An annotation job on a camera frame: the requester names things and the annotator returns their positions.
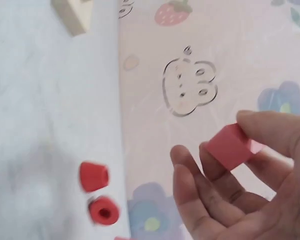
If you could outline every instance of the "hand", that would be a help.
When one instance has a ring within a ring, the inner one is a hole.
[[[241,111],[237,122],[252,139],[292,158],[294,167],[265,152],[246,165],[276,192],[272,201],[247,192],[200,145],[204,175],[184,146],[171,150],[173,194],[195,240],[300,240],[300,116]]]

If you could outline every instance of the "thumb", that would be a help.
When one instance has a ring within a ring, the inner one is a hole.
[[[237,122],[251,139],[278,153],[300,159],[300,116],[273,111],[239,111]]]

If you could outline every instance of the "red foam block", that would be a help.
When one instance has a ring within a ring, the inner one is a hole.
[[[249,139],[237,123],[222,128],[205,145],[205,149],[229,171],[248,161],[262,148],[263,145]]]
[[[119,208],[108,197],[101,196],[89,204],[90,216],[94,223],[101,225],[115,224],[119,219]]]
[[[80,165],[79,175],[82,188],[87,193],[102,189],[109,183],[108,169],[104,165],[85,161]]]

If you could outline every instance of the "red cylinder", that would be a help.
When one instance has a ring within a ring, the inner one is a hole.
[[[108,186],[109,173],[105,165],[83,162],[79,169],[82,188],[91,193]]]
[[[119,219],[119,208],[108,197],[101,196],[90,203],[90,216],[94,223],[101,225],[115,224]]]

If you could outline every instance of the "hole in red cylinder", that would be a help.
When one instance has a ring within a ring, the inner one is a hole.
[[[102,208],[100,211],[99,211],[99,214],[101,217],[105,218],[105,219],[108,219],[110,218],[111,216],[111,212],[109,211],[109,209],[107,208]]]

